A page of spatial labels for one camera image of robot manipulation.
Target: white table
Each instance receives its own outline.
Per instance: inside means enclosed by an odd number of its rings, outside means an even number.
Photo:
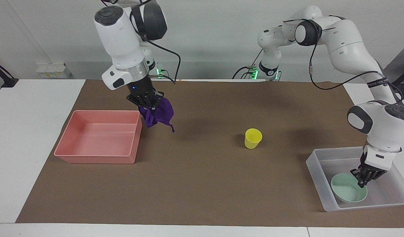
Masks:
[[[84,82],[20,80],[14,88],[0,91],[0,236],[339,237],[371,232],[379,236],[404,236],[404,229],[14,224]],[[345,89],[355,104],[372,99],[365,84],[347,84]],[[395,165],[404,177],[404,151]]]

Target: brown tabletop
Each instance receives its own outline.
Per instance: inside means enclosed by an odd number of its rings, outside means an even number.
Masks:
[[[322,207],[306,159],[316,148],[366,140],[346,121],[352,102],[343,87],[154,86],[174,106],[175,133],[144,126],[133,165],[69,164],[52,151],[17,222],[404,227],[404,206],[333,213]],[[136,110],[127,94],[87,80],[72,111]],[[252,127],[264,138],[248,150],[244,132]]]

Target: yellow cup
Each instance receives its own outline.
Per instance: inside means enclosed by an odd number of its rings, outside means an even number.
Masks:
[[[244,135],[244,145],[249,149],[254,149],[261,140],[261,131],[254,128],[248,129]]]

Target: pink plastic tray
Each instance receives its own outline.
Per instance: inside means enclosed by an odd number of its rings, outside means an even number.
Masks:
[[[74,111],[54,155],[69,163],[133,164],[142,122],[139,111]]]

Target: purple rag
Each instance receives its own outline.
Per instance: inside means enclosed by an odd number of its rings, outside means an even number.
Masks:
[[[160,104],[155,108],[154,114],[151,113],[149,108],[145,109],[142,106],[139,107],[139,112],[145,119],[147,127],[152,127],[160,122],[170,126],[172,132],[174,132],[174,127],[170,124],[170,120],[174,115],[174,110],[168,99],[161,99]]]

